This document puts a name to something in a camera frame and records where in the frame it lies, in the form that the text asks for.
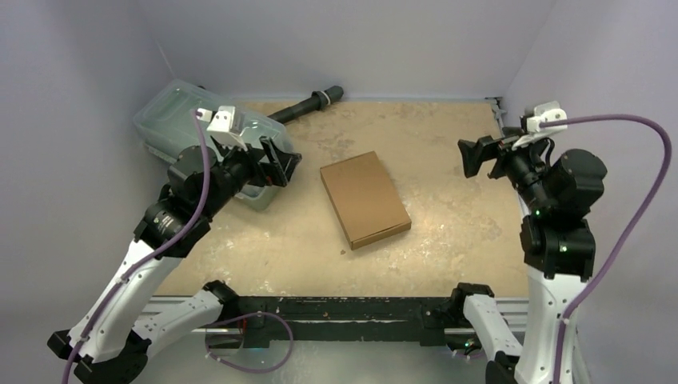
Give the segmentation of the brown cardboard box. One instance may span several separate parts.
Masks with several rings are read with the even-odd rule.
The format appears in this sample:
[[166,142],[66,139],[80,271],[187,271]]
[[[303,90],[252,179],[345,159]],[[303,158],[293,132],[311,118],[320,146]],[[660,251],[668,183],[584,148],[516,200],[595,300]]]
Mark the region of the brown cardboard box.
[[412,220],[376,152],[323,166],[320,176],[351,250],[411,229]]

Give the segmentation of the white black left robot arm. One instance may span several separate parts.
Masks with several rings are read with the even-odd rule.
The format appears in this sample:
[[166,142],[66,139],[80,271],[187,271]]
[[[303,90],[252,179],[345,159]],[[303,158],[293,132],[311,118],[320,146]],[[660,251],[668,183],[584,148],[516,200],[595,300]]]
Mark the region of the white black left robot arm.
[[244,186],[287,186],[302,156],[262,137],[259,146],[185,148],[168,181],[134,230],[122,264],[86,316],[53,333],[48,347],[66,363],[62,381],[130,383],[158,352],[201,326],[241,329],[268,318],[243,314],[224,282],[206,283],[194,296],[151,318],[141,313],[156,289],[209,232],[216,213]]

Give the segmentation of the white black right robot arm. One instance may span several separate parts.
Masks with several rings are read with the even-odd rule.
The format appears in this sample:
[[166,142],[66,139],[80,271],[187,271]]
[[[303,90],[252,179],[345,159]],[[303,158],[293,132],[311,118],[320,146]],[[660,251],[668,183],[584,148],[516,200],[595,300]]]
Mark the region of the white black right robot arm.
[[487,383],[570,383],[572,304],[592,278],[596,255],[586,217],[604,193],[606,166],[581,149],[552,161],[550,138],[517,147],[512,137],[484,136],[457,145],[466,177],[493,161],[489,177],[507,178],[528,208],[520,227],[528,310],[524,339],[518,341],[491,290],[461,283],[451,294],[450,318],[475,331],[487,358]]

